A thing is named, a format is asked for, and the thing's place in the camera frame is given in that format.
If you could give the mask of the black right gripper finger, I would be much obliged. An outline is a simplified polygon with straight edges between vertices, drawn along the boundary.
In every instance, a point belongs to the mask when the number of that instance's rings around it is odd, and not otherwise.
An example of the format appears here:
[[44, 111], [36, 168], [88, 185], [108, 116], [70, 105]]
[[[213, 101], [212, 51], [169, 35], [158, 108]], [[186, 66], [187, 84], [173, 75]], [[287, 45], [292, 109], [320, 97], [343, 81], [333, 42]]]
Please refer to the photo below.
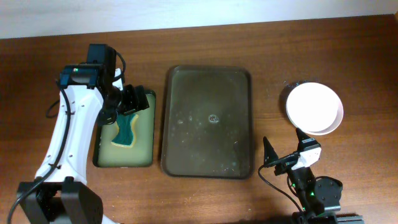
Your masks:
[[296, 128], [295, 131], [299, 144], [311, 144], [313, 142], [313, 139], [305, 134], [300, 128]]
[[263, 145], [264, 145], [264, 165], [268, 165], [277, 161], [279, 157], [276, 154], [271, 143], [265, 136], [263, 137]]

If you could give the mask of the yellow green sponge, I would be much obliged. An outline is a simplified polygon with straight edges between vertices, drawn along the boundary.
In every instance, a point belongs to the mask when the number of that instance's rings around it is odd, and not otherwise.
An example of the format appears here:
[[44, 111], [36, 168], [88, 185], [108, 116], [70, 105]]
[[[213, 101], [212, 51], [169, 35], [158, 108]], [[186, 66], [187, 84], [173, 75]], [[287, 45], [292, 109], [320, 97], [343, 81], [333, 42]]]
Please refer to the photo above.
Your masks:
[[137, 114], [120, 115], [116, 120], [117, 134], [111, 143], [118, 147], [133, 147], [136, 142], [135, 125]]

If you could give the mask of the pink plate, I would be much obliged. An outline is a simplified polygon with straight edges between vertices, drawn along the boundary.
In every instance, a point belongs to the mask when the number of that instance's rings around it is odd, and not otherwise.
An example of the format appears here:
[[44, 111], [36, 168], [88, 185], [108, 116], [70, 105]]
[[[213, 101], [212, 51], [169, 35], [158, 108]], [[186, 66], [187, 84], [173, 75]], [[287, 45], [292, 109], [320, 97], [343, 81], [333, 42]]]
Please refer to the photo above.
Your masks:
[[317, 82], [294, 87], [287, 95], [285, 112], [296, 128], [315, 136], [332, 133], [344, 116], [340, 97], [330, 87]]

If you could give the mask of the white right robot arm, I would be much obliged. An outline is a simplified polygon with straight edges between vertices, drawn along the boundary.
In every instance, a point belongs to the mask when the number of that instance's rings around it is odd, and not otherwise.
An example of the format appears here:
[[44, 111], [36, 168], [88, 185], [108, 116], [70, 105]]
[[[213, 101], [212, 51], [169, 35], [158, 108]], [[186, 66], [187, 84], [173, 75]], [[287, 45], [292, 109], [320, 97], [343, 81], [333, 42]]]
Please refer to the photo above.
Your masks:
[[298, 208], [292, 214], [292, 223], [337, 223], [335, 212], [341, 210], [343, 184], [332, 177], [314, 176], [310, 166], [320, 159], [321, 144], [301, 129], [295, 131], [298, 138], [297, 150], [284, 157], [278, 157], [269, 140], [263, 138], [264, 163], [259, 170], [273, 167], [276, 176], [286, 174], [288, 188], [298, 201], [264, 177], [261, 179]]

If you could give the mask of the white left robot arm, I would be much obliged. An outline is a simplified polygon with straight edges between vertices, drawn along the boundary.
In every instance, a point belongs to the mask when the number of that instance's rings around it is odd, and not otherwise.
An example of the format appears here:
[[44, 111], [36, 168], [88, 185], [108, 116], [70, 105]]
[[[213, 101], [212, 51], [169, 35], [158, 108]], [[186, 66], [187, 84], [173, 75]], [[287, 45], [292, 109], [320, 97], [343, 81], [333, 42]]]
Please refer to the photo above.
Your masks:
[[49, 148], [34, 180], [19, 184], [8, 223], [17, 207], [30, 223], [112, 223], [101, 197], [87, 186], [86, 166], [95, 126], [116, 124], [116, 145], [136, 142], [132, 124], [150, 105], [144, 87], [124, 85], [123, 76], [101, 63], [72, 64], [61, 71]]

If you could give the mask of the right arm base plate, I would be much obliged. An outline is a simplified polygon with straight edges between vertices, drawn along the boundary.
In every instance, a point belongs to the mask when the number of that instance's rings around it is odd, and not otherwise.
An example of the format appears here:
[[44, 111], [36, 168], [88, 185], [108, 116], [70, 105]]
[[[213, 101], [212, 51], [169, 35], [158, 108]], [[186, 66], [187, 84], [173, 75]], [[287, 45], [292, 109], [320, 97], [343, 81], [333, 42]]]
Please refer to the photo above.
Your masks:
[[291, 224], [365, 224], [360, 215], [354, 216], [336, 216], [335, 214], [305, 218], [303, 215], [294, 213], [290, 219]]

